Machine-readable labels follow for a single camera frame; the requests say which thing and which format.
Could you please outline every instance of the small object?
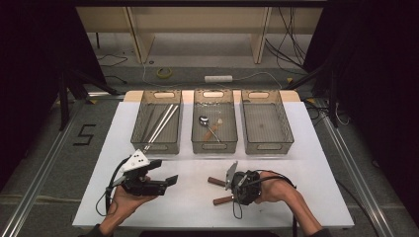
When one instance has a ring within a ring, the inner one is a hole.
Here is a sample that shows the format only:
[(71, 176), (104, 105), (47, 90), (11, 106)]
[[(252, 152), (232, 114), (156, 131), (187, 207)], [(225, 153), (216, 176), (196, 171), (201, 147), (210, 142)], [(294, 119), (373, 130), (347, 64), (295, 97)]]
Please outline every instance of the small object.
[(232, 82), (233, 77), (231, 75), (225, 76), (205, 76), (206, 83), (220, 83), (220, 82)]
[(173, 74), (170, 68), (160, 68), (157, 70), (157, 77), (160, 79), (168, 79)]
[(212, 135), (215, 137), (216, 141), (219, 142), (218, 136), (216, 136), (216, 134), (212, 131), (212, 129), (209, 126), (209, 124), (210, 124), (209, 118), (206, 117), (206, 116), (200, 116), (199, 120), (200, 120), (200, 124), (204, 127), (207, 127), (209, 129), (209, 131), (212, 133)]
[[(222, 119), (219, 118), (218, 121), (216, 122), (216, 124), (214, 124), (211, 129), (213, 132), (216, 132), (218, 130), (218, 127), (222, 125)], [(205, 135), (204, 135), (204, 139), (203, 141), (209, 141), (210, 137), (212, 136), (212, 133), (210, 131), (208, 131)]]

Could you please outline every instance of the wrist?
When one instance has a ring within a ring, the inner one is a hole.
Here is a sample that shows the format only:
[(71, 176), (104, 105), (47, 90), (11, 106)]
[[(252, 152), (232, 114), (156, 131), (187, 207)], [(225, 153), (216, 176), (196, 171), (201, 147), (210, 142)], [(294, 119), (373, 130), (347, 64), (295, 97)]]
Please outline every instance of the wrist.
[(124, 222), (125, 218), (114, 214), (107, 215), (99, 226), (99, 230), (105, 236), (111, 236), (115, 229)]

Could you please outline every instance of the cable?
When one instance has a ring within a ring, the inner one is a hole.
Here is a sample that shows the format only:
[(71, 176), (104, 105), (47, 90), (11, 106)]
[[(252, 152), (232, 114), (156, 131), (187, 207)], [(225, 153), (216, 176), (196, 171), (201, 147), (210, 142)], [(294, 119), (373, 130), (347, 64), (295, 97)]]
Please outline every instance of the cable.
[(113, 78), (117, 78), (118, 80), (122, 81), (124, 84), (128, 84), (128, 82), (126, 80), (123, 80), (122, 78), (118, 77), (118, 76), (105, 76), (105, 77), (113, 77)]
[(111, 180), (110, 180), (110, 182), (109, 182), (109, 185), (106, 187), (106, 190), (105, 190), (105, 194), (104, 194), (104, 196), (105, 196), (105, 208), (106, 208), (106, 213), (108, 213), (108, 211), (109, 211), (109, 207), (111, 206), (111, 193), (112, 193), (112, 190), (114, 189), (114, 179), (115, 179), (115, 176), (117, 175), (117, 173), (118, 173), (118, 170), (121, 168), (121, 166), (127, 161), (129, 159), (129, 157), (128, 158), (125, 158), (123, 161), (121, 161), (121, 163), (118, 165), (118, 167), (117, 167), (117, 169), (114, 171), (114, 174), (112, 175), (112, 178), (111, 178)]
[(274, 46), (267, 39), (265, 39), (265, 41), (267, 43), (267, 44), (265, 44), (265, 46), (268, 49), (268, 51), (271, 52), (273, 55), (275, 55), (277, 57), (277, 65), (280, 67), (281, 70), (292, 73), (292, 74), (296, 74), (296, 75), (302, 75), (302, 76), (307, 75), (306, 73), (293, 72), (293, 71), (289, 71), (289, 70), (283, 68), (280, 64), (279, 59), (282, 60), (282, 61), (290, 62), (290, 63), (296, 65), (297, 67), (299, 67), (300, 69), (304, 70), (301, 65), (299, 65), (298, 63), (293, 61), (291, 58), (289, 58), (288, 56), (286, 56), (282, 52), (278, 51), (276, 48), (274, 48)]
[(305, 60), (305, 58), (304, 58), (305, 52), (299, 46), (298, 41), (296, 40), (295, 33), (293, 31), (294, 30), (294, 27), (295, 27), (295, 21), (293, 20), (294, 19), (294, 14), (295, 14), (295, 8), (293, 8), (293, 7), (290, 8), (290, 22), (289, 22), (289, 25), (288, 26), (287, 26), (286, 20), (284, 18), (284, 15), (283, 15), (283, 13), (281, 11), (281, 8), (278, 8), (278, 10), (279, 10), (280, 15), (281, 15), (281, 18), (283, 20), (284, 26), (286, 27), (286, 30), (287, 30), (286, 36), (287, 35), (290, 36), (290, 38), (291, 38), (291, 40), (293, 42), (293, 51), (295, 53), (295, 56), (296, 56), (298, 62), (300, 64), (302, 64), (302, 62), (300, 61), (300, 58), (302, 58), (303, 60)]
[(115, 66), (115, 65), (121, 64), (121, 63), (123, 63), (123, 62), (125, 62), (125, 61), (127, 61), (127, 60), (128, 60), (128, 58), (127, 58), (127, 57), (124, 57), (124, 56), (115, 56), (115, 55), (112, 55), (112, 54), (106, 54), (105, 56), (103, 56), (103, 57), (99, 57), (99, 58), (97, 58), (97, 59), (98, 59), (98, 61), (100, 61), (100, 60), (102, 60), (102, 59), (104, 59), (105, 57), (108, 57), (108, 56), (112, 56), (112, 57), (116, 57), (116, 58), (121, 58), (121, 59), (122, 59), (122, 61), (117, 62), (117, 63), (114, 63), (114, 64), (112, 64), (112, 65), (100, 65), (100, 66), (113, 67), (113, 66)]
[(348, 120), (347, 120), (347, 121), (342, 121), (342, 120), (339, 118), (339, 115), (338, 115), (338, 107), (339, 107), (339, 103), (336, 105), (336, 109), (335, 109), (336, 119), (338, 119), (338, 120), (339, 120), (339, 122), (340, 122), (342, 125), (348, 125), (348, 124), (349, 124), (349, 122), (351, 121), (351, 118), (349, 118), (349, 117), (348, 117)]
[(367, 217), (367, 219), (368, 219), (368, 221), (369, 221), (369, 223), (370, 223), (370, 225), (371, 225), (371, 227), (373, 228), (373, 230), (374, 230), (374, 233), (376, 234), (376, 236), (377, 237), (379, 237), (379, 234), (378, 234), (378, 231), (377, 231), (377, 229), (376, 229), (376, 227), (374, 226), (374, 223), (373, 223), (373, 220), (372, 220), (372, 218), (369, 216), (369, 214), (368, 214), (368, 212), (367, 212), (367, 210), (366, 210), (366, 208), (361, 204), (361, 202), (348, 190), (348, 188), (346, 188), (346, 186), (344, 186), (340, 181), (338, 181), (336, 178), (335, 178), (335, 181), (336, 181), (336, 183), (339, 185), (339, 186), (341, 186), (345, 191), (346, 191), (346, 193), (348, 193), (348, 195), (349, 196), (351, 196), (351, 198), (357, 203), (357, 205), (360, 207), (360, 209), (361, 209), (361, 211), (364, 213), (364, 215)]
[[(208, 82), (202, 82), (202, 83), (196, 83), (196, 84), (180, 83), (180, 84), (175, 84), (175, 85), (159, 85), (159, 84), (155, 84), (155, 83), (145, 81), (145, 71), (146, 71), (145, 63), (142, 63), (142, 66), (143, 66), (143, 72), (142, 72), (141, 81), (144, 82), (145, 84), (148, 84), (148, 85), (151, 85), (151, 86), (156, 86), (156, 87), (161, 87), (161, 88), (172, 88), (172, 87), (183, 86), (183, 85), (199, 86), (199, 85), (213, 84), (213, 85), (217, 85), (217, 86), (228, 88), (228, 89), (234, 89), (234, 88), (227, 87), (227, 86), (224, 86), (224, 85), (221, 85), (221, 84), (218, 84), (218, 83), (208, 83)], [(260, 75), (260, 74), (267, 74), (267, 75), (271, 76), (271, 78), (274, 79), (274, 81), (280, 86), (280, 90), (283, 88), (281, 83), (269, 72), (257, 72), (257, 73), (254, 73), (254, 74), (250, 75), (250, 76), (246, 76), (246, 77), (242, 77), (242, 78), (238, 78), (238, 79), (233, 79), (233, 81), (240, 81), (240, 80), (248, 79), (248, 78), (254, 77), (256, 75)]]

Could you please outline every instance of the black cable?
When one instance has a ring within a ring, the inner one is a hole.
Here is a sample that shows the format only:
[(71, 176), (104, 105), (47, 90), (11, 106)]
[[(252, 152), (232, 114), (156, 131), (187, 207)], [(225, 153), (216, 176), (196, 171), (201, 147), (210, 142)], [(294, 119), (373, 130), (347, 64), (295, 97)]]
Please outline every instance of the black cable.
[(316, 127), (322, 120), (326, 119), (327, 117), (329, 117), (329, 115), (324, 115), (324, 117), (322, 117), (317, 123), (314, 124), (314, 127)]
[(281, 60), (284, 60), (284, 61), (286, 61), (286, 62), (290, 62), (290, 63), (292, 63), (292, 64), (294, 64), (295, 66), (297, 66), (297, 67), (299, 67), (299, 68), (301, 68), (301, 69), (303, 69), (302, 68), (302, 65), (300, 65), (300, 64), (298, 64), (297, 62), (295, 62), (294, 60), (292, 60), (291, 58), (289, 58), (288, 56), (286, 56), (283, 52), (281, 52), (281, 51), (279, 51), (279, 50), (277, 50), (269, 41), (268, 41), (268, 39), (265, 39), (265, 42), (267, 42), (268, 43), (268, 45), (272, 48), (272, 50), (274, 51), (274, 52), (276, 52), (277, 54), (280, 54), (282, 57), (284, 57), (285, 59), (283, 59), (283, 58), (281, 58), (280, 57), (280, 59)]
[(122, 61), (117, 62), (117, 63), (114, 63), (114, 64), (112, 64), (112, 65), (101, 65), (101, 66), (113, 67), (113, 66), (115, 66), (115, 65), (121, 64), (121, 63), (123, 63), (123, 62), (125, 62), (125, 61), (127, 61), (127, 60), (128, 60), (128, 58), (127, 58), (127, 57), (115, 56), (115, 55), (112, 55), (112, 54), (106, 54), (105, 56), (103, 56), (103, 57), (99, 57), (99, 58), (97, 58), (97, 59), (98, 59), (98, 61), (100, 61), (100, 60), (104, 59), (104, 58), (105, 58), (105, 57), (107, 57), (107, 56), (112, 56), (112, 57), (116, 57), (116, 58), (121, 58), (121, 59), (122, 59)]
[(111, 206), (111, 193), (112, 193), (112, 190), (114, 189), (114, 179), (115, 179), (115, 176), (117, 175), (118, 170), (121, 168), (121, 166), (128, 159), (129, 159), (129, 157), (128, 158), (125, 158), (123, 161), (121, 161), (121, 163), (118, 165), (117, 169), (114, 171), (114, 174), (112, 175), (112, 178), (111, 178), (111, 180), (109, 182), (109, 185), (106, 187), (106, 190), (105, 190), (105, 207), (106, 207), (106, 213), (108, 213), (109, 207)]
[(340, 181), (338, 181), (337, 179), (335, 179), (336, 183), (341, 186), (346, 193), (348, 193), (349, 196), (351, 196), (351, 198), (357, 203), (357, 205), (360, 207), (361, 211), (364, 213), (364, 215), (367, 217), (371, 227), (374, 230), (374, 233), (376, 234), (377, 237), (379, 237), (378, 231), (376, 229), (376, 227), (374, 226), (373, 220), (370, 217), (370, 215), (368, 214), (366, 208), (361, 204), (361, 202), (348, 190), (348, 188), (346, 188), (346, 186), (344, 186)]
[(105, 76), (105, 77), (117, 78), (118, 80), (122, 81), (124, 84), (128, 84), (128, 82), (126, 80), (123, 80), (121, 77), (118, 77), (118, 76)]
[(301, 61), (299, 60), (299, 57), (302, 58), (303, 60), (305, 60), (304, 56), (305, 56), (305, 52), (304, 50), (302, 50), (302, 48), (299, 46), (298, 41), (296, 40), (296, 36), (294, 35), (293, 32), (293, 28), (295, 27), (295, 21), (293, 20), (294, 18), (294, 14), (295, 14), (295, 8), (290, 8), (290, 22), (289, 25), (287, 26), (286, 20), (284, 18), (284, 15), (281, 11), (281, 8), (278, 8), (281, 18), (283, 20), (284, 26), (286, 27), (287, 33), (286, 36), (289, 35), (292, 42), (293, 42), (293, 51), (295, 53), (296, 58), (298, 59), (299, 63), (301, 63)]

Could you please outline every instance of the sleeve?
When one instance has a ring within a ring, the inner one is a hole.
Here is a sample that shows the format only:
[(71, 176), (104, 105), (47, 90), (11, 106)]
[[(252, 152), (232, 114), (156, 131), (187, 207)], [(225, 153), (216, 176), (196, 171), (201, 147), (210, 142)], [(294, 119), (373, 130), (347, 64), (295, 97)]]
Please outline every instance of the sleeve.
[(93, 229), (89, 231), (89, 233), (87, 233), (86, 235), (80, 235), (79, 237), (106, 237), (99, 230), (99, 226), (100, 224), (95, 225), (95, 227), (93, 227)]
[(332, 237), (332, 234), (330, 233), (329, 229), (321, 229), (313, 235), (310, 235), (310, 237)]

